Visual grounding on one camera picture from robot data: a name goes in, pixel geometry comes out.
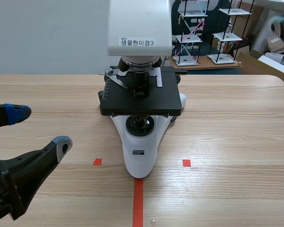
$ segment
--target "white wall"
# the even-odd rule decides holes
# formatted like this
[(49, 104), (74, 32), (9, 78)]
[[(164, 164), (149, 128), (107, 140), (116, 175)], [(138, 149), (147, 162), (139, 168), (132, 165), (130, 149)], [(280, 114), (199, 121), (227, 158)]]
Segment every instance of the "white wall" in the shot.
[(108, 0), (0, 0), (0, 73), (91, 74), (107, 55)]

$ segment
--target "wooden table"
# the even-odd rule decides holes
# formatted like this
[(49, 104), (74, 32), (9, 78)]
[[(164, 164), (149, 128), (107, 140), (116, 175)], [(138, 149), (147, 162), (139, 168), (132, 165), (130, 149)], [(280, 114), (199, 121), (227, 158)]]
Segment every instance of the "wooden table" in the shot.
[[(0, 75), (0, 104), (33, 110), (27, 121), (0, 128), (1, 159), (57, 135), (74, 142), (28, 212), (0, 227), (132, 226), (134, 179), (113, 122), (100, 114), (103, 86), (103, 76)], [(144, 179), (144, 227), (284, 227), (284, 83), (194, 75), (183, 76), (179, 89), (186, 108)], [(102, 166), (92, 165), (96, 158)]]

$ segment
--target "white microscope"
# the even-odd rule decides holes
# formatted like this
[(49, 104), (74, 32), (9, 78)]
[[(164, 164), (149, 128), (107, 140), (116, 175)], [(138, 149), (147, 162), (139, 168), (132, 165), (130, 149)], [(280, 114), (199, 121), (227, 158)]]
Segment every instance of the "white microscope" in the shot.
[(185, 107), (174, 72), (161, 71), (172, 51), (169, 0), (110, 0), (108, 54), (121, 56), (105, 71), (100, 110), (111, 116), (122, 140), (128, 172), (146, 177), (159, 143)]

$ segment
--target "white paper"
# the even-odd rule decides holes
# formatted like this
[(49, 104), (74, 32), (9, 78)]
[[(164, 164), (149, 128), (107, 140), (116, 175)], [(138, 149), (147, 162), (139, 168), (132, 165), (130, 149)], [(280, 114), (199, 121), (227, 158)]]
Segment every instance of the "white paper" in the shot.
[(258, 60), (284, 73), (284, 65), (281, 65), (280, 63), (275, 62), (274, 60), (271, 60), (264, 55), (261, 56)]
[(271, 60), (274, 60), (278, 63), (281, 63), (283, 57), (284, 57), (284, 54), (279, 54), (279, 53), (266, 53), (265, 54), (266, 57), (270, 58)]

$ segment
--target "red tape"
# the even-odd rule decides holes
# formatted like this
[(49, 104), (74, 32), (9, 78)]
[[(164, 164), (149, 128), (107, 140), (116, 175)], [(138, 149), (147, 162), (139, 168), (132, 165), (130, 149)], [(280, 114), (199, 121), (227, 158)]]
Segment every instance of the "red tape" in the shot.
[(143, 227), (143, 179), (134, 180), (133, 227)]
[(93, 166), (101, 166), (102, 165), (102, 159), (96, 158), (96, 160), (93, 163)]
[(190, 159), (183, 159), (183, 167), (191, 167)]

